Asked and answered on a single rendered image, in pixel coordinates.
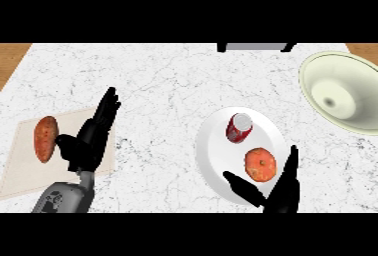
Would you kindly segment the pale green bowl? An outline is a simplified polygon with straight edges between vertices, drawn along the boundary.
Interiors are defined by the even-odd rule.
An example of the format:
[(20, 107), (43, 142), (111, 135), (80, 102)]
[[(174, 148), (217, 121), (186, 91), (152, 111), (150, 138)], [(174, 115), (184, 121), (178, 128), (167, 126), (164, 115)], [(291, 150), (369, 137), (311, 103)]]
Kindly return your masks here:
[(302, 95), (322, 117), (350, 132), (378, 136), (378, 65), (338, 51), (307, 57), (298, 70)]

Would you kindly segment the red soda can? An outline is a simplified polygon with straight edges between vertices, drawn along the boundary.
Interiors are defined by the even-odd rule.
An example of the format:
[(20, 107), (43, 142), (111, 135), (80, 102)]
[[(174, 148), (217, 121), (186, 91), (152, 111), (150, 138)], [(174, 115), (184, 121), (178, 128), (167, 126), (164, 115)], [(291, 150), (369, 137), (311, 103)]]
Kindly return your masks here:
[(226, 138), (232, 143), (240, 143), (252, 130), (252, 120), (248, 114), (236, 113), (227, 124)]

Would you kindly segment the brown sweet potato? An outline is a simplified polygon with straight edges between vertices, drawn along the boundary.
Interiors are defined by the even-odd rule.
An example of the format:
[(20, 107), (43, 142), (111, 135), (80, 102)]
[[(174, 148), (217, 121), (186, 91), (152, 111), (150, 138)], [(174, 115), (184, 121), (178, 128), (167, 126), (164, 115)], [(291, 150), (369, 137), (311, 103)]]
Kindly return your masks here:
[(53, 155), (57, 135), (57, 121), (53, 116), (46, 116), (34, 128), (34, 151), (41, 163), (47, 163)]

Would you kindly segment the orange round squash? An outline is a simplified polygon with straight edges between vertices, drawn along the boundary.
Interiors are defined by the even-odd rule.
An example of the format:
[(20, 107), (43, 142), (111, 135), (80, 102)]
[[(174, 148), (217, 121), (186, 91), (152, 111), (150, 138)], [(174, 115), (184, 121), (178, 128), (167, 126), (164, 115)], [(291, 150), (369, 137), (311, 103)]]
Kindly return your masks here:
[(255, 182), (267, 182), (276, 176), (276, 160), (264, 148), (254, 148), (246, 152), (245, 172)]

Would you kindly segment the white round plate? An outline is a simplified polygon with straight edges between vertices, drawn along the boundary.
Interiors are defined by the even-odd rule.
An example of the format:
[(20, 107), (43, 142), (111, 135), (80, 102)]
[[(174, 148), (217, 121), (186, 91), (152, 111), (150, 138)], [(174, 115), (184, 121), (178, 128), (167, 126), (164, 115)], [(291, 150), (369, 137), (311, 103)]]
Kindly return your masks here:
[[(252, 121), (252, 131), (239, 144), (232, 143), (226, 138), (227, 124), (236, 113), (245, 113)], [(245, 154), (254, 148), (264, 148), (276, 160), (277, 172), (267, 182), (255, 182), (245, 172)], [(248, 202), (233, 193), (223, 172), (230, 171), (257, 186), (264, 196), (269, 196), (283, 171), (289, 152), (277, 127), (255, 110), (227, 107), (205, 119), (196, 136), (198, 169), (214, 192), (232, 203), (248, 205)]]

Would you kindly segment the beige placemat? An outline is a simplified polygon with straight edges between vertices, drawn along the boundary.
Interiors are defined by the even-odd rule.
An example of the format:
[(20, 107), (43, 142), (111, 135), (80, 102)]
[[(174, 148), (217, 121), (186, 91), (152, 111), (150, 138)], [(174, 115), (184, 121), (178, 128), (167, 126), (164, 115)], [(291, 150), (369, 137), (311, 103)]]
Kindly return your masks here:
[[(84, 121), (93, 116), (96, 107), (72, 112), (51, 114), (57, 121), (59, 133), (77, 135)], [(12, 149), (0, 183), (0, 200), (17, 197), (44, 190), (54, 182), (77, 182), (78, 176), (68, 172), (68, 161), (60, 158), (59, 148), (54, 148), (47, 163), (41, 163), (34, 151), (34, 128), (43, 117), (19, 122)], [(105, 154), (96, 177), (113, 171), (115, 165), (115, 129), (109, 132)]]

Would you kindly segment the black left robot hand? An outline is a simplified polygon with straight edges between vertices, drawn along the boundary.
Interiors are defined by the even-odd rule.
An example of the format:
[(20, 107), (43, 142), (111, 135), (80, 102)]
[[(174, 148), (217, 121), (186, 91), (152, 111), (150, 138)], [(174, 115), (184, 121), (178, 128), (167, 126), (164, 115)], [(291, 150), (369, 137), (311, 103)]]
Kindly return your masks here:
[(71, 172), (96, 171), (105, 154), (109, 131), (119, 106), (115, 88), (109, 87), (94, 115), (85, 120), (77, 136), (60, 134), (56, 137), (60, 157), (68, 161)]

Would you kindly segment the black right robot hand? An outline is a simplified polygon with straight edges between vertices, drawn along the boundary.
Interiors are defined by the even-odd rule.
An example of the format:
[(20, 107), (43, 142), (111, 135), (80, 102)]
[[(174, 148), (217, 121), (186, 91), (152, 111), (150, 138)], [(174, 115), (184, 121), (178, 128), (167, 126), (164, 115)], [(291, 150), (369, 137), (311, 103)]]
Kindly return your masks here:
[(223, 177), (229, 182), (233, 193), (255, 207), (263, 206), (264, 213), (295, 213), (298, 211), (300, 203), (300, 182), (297, 179), (297, 170), (298, 148), (295, 145), (292, 145), (282, 175), (269, 197), (264, 197), (257, 186), (230, 171), (223, 172)]

